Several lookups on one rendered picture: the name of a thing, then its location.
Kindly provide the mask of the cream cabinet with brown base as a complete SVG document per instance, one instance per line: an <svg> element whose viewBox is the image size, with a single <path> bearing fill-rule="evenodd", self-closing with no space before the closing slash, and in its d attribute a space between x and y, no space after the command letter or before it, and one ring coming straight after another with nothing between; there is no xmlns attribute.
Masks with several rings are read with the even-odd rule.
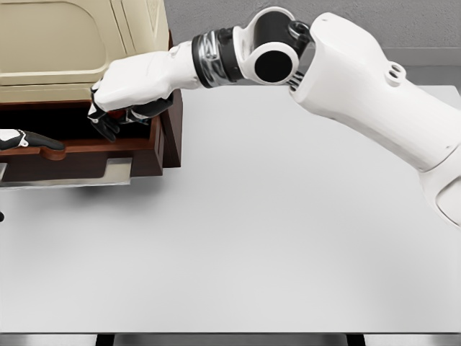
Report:
<svg viewBox="0 0 461 346"><path fill-rule="evenodd" d="M91 104L89 89L111 62L171 45L164 0L0 0L0 103ZM163 169L179 167L180 91L157 117Z"/></svg>

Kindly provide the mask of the brown wooden cabinet drawer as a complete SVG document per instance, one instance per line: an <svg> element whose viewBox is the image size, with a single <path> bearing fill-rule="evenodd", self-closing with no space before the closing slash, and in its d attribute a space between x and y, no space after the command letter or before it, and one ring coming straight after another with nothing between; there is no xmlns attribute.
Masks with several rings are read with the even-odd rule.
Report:
<svg viewBox="0 0 461 346"><path fill-rule="evenodd" d="M164 130L161 118L149 125L121 125L111 143L87 118L90 103L24 102L0 103L0 128L19 128L64 143L65 150L16 148L0 151L7 165L5 182L50 179L100 178L108 159L130 158L133 177L158 176L163 172Z"/></svg>

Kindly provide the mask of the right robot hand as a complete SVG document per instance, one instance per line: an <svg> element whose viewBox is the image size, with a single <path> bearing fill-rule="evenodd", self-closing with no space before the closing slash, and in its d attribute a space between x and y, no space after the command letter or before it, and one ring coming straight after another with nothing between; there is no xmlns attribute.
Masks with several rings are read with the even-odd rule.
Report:
<svg viewBox="0 0 461 346"><path fill-rule="evenodd" d="M158 51L113 61L91 87L88 119L108 141L115 141L121 125L146 124L173 105L163 80L168 56Z"/></svg>

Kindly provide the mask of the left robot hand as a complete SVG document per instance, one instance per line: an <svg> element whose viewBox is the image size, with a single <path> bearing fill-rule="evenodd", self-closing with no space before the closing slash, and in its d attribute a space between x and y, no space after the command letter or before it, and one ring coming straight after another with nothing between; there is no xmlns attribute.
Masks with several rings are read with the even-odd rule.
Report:
<svg viewBox="0 0 461 346"><path fill-rule="evenodd" d="M55 151L62 151L65 145L30 131L20 129L0 129L0 151L19 147L45 147Z"/></svg>

